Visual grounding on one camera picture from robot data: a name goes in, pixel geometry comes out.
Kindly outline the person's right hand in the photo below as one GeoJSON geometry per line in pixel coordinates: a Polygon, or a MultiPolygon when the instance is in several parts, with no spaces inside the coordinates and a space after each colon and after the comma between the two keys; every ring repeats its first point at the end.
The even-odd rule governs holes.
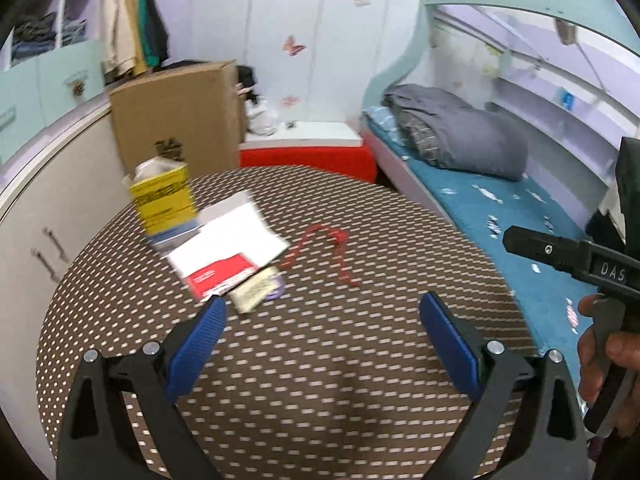
{"type": "Polygon", "coordinates": [[[605,372],[600,367],[600,356],[606,356],[611,364],[626,368],[637,375],[634,388],[612,415],[608,432],[598,432],[599,437],[608,436],[612,430],[616,430],[621,437],[630,437],[639,425],[638,324],[632,330],[612,333],[605,342],[599,341],[594,326],[591,326],[580,337],[577,350],[580,363],[578,393],[590,406],[597,402],[604,388],[605,372]]]}

